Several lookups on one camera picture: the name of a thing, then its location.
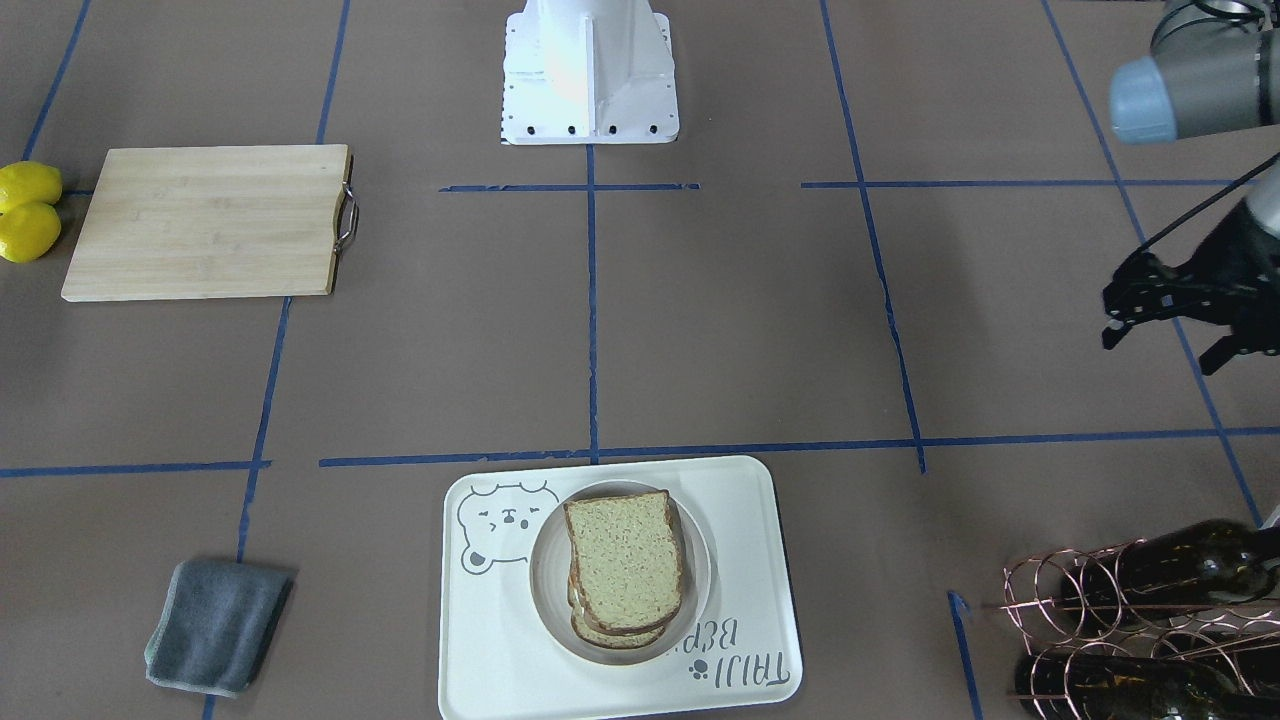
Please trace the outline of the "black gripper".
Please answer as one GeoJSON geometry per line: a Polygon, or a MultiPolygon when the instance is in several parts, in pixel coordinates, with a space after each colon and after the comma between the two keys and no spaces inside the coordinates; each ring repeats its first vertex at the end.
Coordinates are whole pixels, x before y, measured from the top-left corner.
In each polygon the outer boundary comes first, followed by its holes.
{"type": "Polygon", "coordinates": [[[1199,355],[1202,375],[1212,375],[1242,355],[1277,355],[1277,236],[1247,205],[1225,215],[1175,272],[1179,281],[1207,288],[1210,305],[1184,315],[1230,328],[1199,355]]]}

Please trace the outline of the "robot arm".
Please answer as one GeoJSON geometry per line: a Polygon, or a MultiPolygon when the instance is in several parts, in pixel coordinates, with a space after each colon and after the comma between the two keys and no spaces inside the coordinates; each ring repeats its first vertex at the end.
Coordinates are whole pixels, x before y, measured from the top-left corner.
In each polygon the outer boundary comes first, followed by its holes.
{"type": "MultiPolygon", "coordinates": [[[[1171,143],[1277,124],[1275,1],[1167,1],[1148,53],[1110,85],[1114,133],[1124,143],[1171,143]]],[[[1190,318],[1226,334],[1202,352],[1212,375],[1234,357],[1279,350],[1279,176],[1270,158],[1233,181],[1247,193],[1181,264],[1143,242],[1103,288],[1114,348],[1134,327],[1190,318]]]]}

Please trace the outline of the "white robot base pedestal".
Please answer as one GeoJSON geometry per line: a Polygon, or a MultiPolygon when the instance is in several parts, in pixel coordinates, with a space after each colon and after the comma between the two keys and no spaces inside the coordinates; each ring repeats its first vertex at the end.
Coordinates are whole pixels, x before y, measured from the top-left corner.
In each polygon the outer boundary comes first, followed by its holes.
{"type": "Polygon", "coordinates": [[[669,18],[648,1],[527,1],[507,17],[500,141],[672,143],[680,136],[669,18]]]}

